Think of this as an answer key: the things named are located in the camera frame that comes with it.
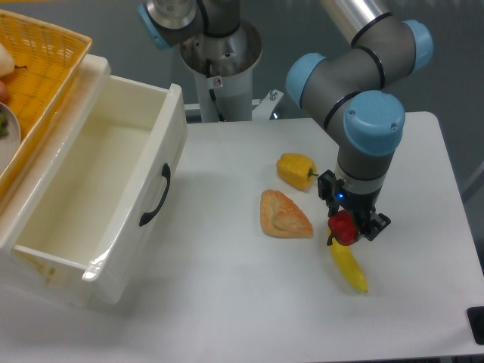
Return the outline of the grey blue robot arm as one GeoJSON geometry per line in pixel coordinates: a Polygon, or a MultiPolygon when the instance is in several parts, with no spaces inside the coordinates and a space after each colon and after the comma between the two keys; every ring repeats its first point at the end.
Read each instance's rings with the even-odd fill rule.
{"type": "MultiPolygon", "coordinates": [[[[429,30],[397,20],[381,1],[325,1],[323,8],[350,44],[329,60],[309,53],[287,73],[298,107],[337,143],[334,170],[318,177],[327,204],[330,242],[373,240],[390,220],[375,204],[405,123],[399,100],[384,92],[433,56],[429,30]]],[[[262,53],[259,33],[238,1],[145,1],[138,14],[159,49],[178,47],[194,74],[202,120],[252,117],[252,71],[262,53]]]]}

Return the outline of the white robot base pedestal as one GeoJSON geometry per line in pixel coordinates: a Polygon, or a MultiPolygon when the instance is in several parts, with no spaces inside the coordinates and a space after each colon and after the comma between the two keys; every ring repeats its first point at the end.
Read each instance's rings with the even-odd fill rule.
{"type": "Polygon", "coordinates": [[[229,36],[204,33],[180,46],[181,58],[192,72],[203,123],[267,121],[284,93],[272,89],[253,99],[253,69],[262,55],[262,40],[256,28],[242,20],[229,36]]]}

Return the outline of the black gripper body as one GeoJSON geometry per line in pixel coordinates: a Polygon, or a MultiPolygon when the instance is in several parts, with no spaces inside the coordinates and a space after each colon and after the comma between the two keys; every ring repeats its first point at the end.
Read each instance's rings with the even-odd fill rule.
{"type": "Polygon", "coordinates": [[[334,198],[340,202],[340,209],[348,211],[357,227],[369,218],[370,212],[375,212],[378,190],[372,192],[350,191],[349,184],[337,178],[331,170],[318,176],[318,196],[326,203],[326,199],[334,198]]]}

